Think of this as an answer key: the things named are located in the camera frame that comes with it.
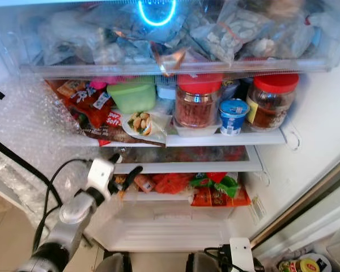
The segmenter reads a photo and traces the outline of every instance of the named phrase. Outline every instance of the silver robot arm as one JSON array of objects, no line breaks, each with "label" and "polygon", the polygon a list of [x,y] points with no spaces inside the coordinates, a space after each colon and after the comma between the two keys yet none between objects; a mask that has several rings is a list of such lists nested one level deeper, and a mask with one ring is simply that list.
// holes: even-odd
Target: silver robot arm
[{"label": "silver robot arm", "polygon": [[27,263],[17,271],[23,272],[62,272],[77,251],[84,229],[92,215],[111,195],[126,190],[142,167],[132,170],[123,184],[114,182],[114,164],[120,156],[115,155],[106,161],[95,159],[88,174],[85,190],[78,192],[64,204],[58,222],[46,240],[34,252]]}]

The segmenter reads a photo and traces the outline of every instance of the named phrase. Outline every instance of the tiled floor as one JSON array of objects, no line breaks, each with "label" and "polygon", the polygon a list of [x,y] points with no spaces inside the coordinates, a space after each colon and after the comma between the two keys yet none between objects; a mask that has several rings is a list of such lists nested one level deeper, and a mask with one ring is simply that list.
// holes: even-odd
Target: tiled floor
[{"label": "tiled floor", "polygon": [[[0,272],[14,271],[31,254],[34,228],[24,212],[12,207],[0,213]],[[187,253],[132,253],[133,272],[183,272]],[[65,272],[93,271],[103,259],[98,246],[80,247]]]}]

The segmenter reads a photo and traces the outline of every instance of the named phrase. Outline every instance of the red lid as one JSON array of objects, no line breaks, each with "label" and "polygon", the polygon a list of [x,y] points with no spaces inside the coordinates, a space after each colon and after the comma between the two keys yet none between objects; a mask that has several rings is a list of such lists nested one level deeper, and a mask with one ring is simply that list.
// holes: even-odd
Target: red lid
[{"label": "red lid", "polygon": [[299,75],[297,74],[281,74],[281,75],[261,75],[254,77],[254,85],[272,94],[284,94],[292,92],[298,82]]},{"label": "red lid", "polygon": [[177,77],[177,84],[185,92],[204,95],[219,90],[222,79],[223,74],[184,74]]}]

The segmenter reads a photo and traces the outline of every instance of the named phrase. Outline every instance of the blue ring light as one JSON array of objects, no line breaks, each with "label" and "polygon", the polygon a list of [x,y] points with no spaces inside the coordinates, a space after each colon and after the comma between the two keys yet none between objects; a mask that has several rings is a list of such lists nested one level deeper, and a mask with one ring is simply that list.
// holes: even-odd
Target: blue ring light
[{"label": "blue ring light", "polygon": [[140,9],[141,17],[145,20],[146,23],[148,23],[149,25],[154,26],[154,27],[161,27],[161,26],[167,24],[171,20],[171,18],[174,16],[175,6],[176,6],[176,0],[173,0],[169,16],[165,20],[163,20],[163,21],[153,22],[153,21],[150,21],[146,17],[145,12],[143,11],[142,2],[141,1],[138,2],[138,7]]}]

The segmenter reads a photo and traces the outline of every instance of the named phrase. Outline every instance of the yogurt cup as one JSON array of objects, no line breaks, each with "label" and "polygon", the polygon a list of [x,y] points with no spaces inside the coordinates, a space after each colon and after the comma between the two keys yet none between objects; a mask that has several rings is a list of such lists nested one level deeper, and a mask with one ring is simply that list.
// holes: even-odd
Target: yogurt cup
[{"label": "yogurt cup", "polygon": [[221,102],[219,110],[222,119],[220,132],[224,135],[238,135],[249,112],[249,105],[240,99],[230,99]]}]

